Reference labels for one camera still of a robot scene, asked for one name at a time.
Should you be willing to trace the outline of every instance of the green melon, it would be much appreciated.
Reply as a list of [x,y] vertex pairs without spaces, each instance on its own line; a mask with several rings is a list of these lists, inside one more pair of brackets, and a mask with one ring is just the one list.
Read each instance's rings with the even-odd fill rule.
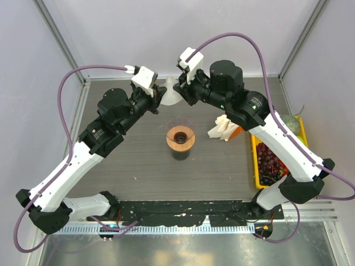
[[293,115],[281,115],[280,117],[292,133],[294,133],[296,136],[300,133],[301,124],[297,118],[295,118]]

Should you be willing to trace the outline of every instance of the white panel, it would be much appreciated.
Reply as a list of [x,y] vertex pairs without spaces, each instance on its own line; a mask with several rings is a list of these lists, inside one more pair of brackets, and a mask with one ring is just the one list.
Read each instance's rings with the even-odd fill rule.
[[[308,143],[336,172],[355,182],[355,2],[330,1],[285,77],[293,112],[302,113]],[[352,189],[327,177],[322,194],[349,196]],[[355,247],[355,201],[337,202],[336,212]]]
[[[26,255],[12,241],[22,210],[15,194],[31,189],[62,159],[65,140],[57,88],[70,67],[32,1],[1,1],[0,39],[0,258],[1,265],[24,265]],[[76,77],[70,78],[63,93],[69,124],[79,90]],[[26,216],[20,230],[25,248],[33,243],[31,230]]]
[[[176,61],[187,47],[231,31],[249,35],[263,52],[268,74],[278,74],[317,0],[45,2],[84,64],[144,65],[168,76],[180,74]],[[216,60],[231,59],[246,75],[261,74],[257,55],[245,40],[217,42],[203,50],[205,69]],[[88,72],[92,78],[128,76]]]

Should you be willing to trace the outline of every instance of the yellow crate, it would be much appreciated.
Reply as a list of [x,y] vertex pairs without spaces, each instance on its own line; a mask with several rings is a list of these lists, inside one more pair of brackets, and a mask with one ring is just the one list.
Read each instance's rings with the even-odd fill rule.
[[[308,147],[308,141],[307,141],[307,137],[306,137],[306,132],[305,132],[305,127],[303,125],[303,121],[302,118],[300,118],[298,115],[295,115],[295,118],[297,118],[301,124],[301,131],[298,134],[300,137],[302,137],[305,141],[306,146]],[[255,137],[254,135],[250,135],[251,136],[251,146],[252,146],[252,153],[253,153],[253,160],[254,160],[254,179],[255,179],[255,187],[260,190],[262,188],[266,188],[268,186],[262,186],[260,185],[260,181],[259,181],[259,170],[257,168],[257,153],[256,153],[256,146],[261,143],[262,141],[259,140],[257,137]]]

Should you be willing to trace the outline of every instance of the floor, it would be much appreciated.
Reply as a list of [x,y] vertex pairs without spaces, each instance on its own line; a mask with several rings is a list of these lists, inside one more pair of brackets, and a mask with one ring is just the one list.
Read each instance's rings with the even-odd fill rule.
[[[81,132],[97,117],[97,102],[111,88],[130,95],[127,80],[93,81],[85,106]],[[273,104],[288,113],[277,78],[269,78]],[[245,88],[265,93],[262,78],[246,78]],[[257,192],[253,180],[250,134],[224,142],[207,132],[223,112],[204,103],[181,101],[160,106],[159,115],[146,113],[105,160],[91,169],[69,197],[85,197],[108,190],[120,200],[250,200]],[[184,161],[173,158],[166,143],[166,124],[175,117],[192,121],[196,142]]]
[[[272,238],[284,239],[294,228],[295,223],[276,223]],[[95,235],[50,236],[39,265],[337,265],[322,222],[302,223],[294,239],[282,244],[263,242],[251,234],[125,236],[94,243],[98,239]]]

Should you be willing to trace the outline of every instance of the orange object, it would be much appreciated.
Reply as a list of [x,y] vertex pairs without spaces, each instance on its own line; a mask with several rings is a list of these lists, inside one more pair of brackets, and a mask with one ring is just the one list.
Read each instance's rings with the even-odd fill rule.
[[230,135],[228,140],[233,139],[235,136],[239,135],[240,133],[242,133],[244,130],[241,126],[237,127],[237,129],[232,133],[232,135]]

